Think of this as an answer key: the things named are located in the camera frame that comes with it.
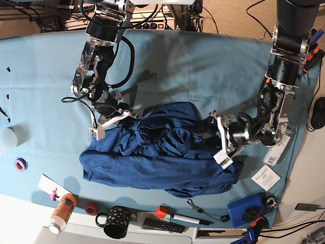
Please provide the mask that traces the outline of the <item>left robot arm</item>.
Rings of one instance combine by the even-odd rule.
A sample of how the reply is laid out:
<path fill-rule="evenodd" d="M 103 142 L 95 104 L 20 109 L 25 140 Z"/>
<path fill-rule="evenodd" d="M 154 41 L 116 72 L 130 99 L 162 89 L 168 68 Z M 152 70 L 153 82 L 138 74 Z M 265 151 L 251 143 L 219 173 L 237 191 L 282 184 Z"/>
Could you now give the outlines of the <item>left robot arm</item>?
<path fill-rule="evenodd" d="M 207 119 L 221 135 L 221 150 L 214 160 L 226 168 L 246 145 L 279 145 L 288 125 L 288 113 L 311 46 L 311 30 L 323 1 L 277 1 L 277 23 L 271 57 L 259 92 L 257 116 L 236 117 L 216 111 Z"/>

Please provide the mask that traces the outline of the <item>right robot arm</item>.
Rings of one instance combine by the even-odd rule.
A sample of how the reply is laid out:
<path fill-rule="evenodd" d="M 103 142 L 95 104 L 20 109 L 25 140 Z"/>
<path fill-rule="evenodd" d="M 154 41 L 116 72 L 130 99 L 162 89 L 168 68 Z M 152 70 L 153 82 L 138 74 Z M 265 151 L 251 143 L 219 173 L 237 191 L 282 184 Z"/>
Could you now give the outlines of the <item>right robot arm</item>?
<path fill-rule="evenodd" d="M 94 15 L 89 19 L 86 34 L 90 40 L 85 43 L 79 65 L 75 71 L 70 91 L 73 97 L 62 99 L 63 103 L 80 101 L 90 109 L 94 129 L 104 129 L 118 124 L 126 118 L 136 119 L 137 115 L 120 103 L 120 95 L 110 90 L 122 87 L 129 81 L 134 69 L 135 50 L 124 37 L 135 6 L 130 1 L 90 1 Z M 130 65 L 127 76 L 117 84 L 108 84 L 105 79 L 117 56 L 119 43 L 123 41 L 130 49 Z"/>

